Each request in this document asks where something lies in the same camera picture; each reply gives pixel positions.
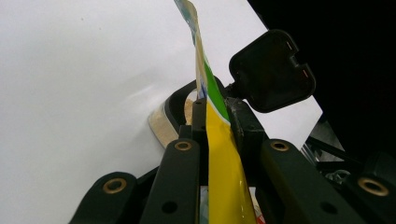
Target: white backdrop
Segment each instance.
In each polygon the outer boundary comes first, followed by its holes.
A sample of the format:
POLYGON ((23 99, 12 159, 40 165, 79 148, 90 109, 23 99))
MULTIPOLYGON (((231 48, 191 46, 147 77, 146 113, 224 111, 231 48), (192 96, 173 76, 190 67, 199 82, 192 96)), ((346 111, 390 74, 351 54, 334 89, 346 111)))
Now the white backdrop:
MULTIPOLYGON (((228 85, 231 57, 266 28, 247 1, 192 2, 228 85)), ((67 223, 101 176, 158 166, 149 113, 195 78, 194 62, 173 0, 2 1, 0 223, 67 223)), ((258 116, 301 147, 320 114, 311 97, 258 116)))

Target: white table surface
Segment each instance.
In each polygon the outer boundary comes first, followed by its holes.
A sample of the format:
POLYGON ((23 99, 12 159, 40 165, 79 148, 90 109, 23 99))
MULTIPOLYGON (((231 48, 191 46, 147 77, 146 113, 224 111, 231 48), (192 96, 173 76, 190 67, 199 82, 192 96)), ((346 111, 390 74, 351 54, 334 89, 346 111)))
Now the white table surface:
MULTIPOLYGON (((247 1, 192 2, 228 85, 231 57, 266 28, 247 1)), ((158 166, 149 113, 195 78, 194 62, 173 0, 2 1, 0 223, 67 223, 101 176, 158 166)), ((320 114, 310 97, 257 115, 270 137, 301 147, 320 114)))

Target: dark background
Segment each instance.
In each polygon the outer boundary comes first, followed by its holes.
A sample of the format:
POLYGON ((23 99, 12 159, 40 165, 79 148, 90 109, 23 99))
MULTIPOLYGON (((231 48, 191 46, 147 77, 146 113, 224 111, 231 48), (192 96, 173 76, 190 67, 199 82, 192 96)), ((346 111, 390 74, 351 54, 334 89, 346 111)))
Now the dark background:
POLYGON ((268 29, 295 40, 314 97, 347 153, 396 158, 396 6, 392 0, 248 0, 268 29))

